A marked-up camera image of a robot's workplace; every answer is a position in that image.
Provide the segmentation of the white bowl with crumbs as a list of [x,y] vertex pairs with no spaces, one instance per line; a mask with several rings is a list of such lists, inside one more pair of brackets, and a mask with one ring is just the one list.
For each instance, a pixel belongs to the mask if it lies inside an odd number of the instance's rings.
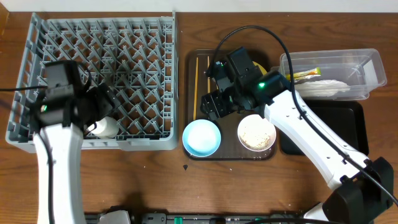
[[271,149],[276,140],[276,128],[258,114],[243,118],[237,128],[239,142],[248,150],[262,152]]

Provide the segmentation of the white cup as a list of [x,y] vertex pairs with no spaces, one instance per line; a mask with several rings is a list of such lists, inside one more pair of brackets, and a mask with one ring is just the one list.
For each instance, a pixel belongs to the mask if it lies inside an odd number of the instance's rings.
[[119,132],[117,121],[109,116],[104,117],[100,121],[92,124],[88,131],[101,139],[114,138]]

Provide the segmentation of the green yellow snack wrapper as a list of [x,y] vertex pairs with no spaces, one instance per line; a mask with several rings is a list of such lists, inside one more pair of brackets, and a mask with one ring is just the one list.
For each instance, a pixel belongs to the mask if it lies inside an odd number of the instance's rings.
[[310,70],[306,70],[303,72],[297,72],[293,74],[294,80],[306,80],[306,79],[311,79],[314,77],[319,77],[321,75],[321,70],[319,67],[310,69]]

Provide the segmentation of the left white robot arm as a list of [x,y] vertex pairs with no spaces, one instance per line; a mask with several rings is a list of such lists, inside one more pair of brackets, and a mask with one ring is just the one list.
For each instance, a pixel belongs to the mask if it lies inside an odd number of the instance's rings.
[[102,83],[88,91],[48,88],[30,107],[39,167],[38,223],[85,223],[80,157],[84,132],[110,139],[119,129],[109,117],[120,102]]

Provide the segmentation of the white tissue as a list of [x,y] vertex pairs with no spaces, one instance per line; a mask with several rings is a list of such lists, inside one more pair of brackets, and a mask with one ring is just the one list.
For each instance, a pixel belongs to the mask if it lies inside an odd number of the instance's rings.
[[350,86],[338,80],[319,80],[295,85],[302,98],[329,97],[350,90]]

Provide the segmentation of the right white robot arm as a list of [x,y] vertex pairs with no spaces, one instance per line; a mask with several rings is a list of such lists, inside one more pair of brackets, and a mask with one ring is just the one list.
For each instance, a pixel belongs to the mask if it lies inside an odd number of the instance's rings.
[[264,75],[252,61],[215,62],[206,75],[218,89],[203,96],[203,113],[215,120],[240,109],[257,110],[298,146],[333,191],[302,218],[283,218],[283,222],[371,223],[397,204],[390,163],[382,157],[371,161],[344,142],[278,71]]

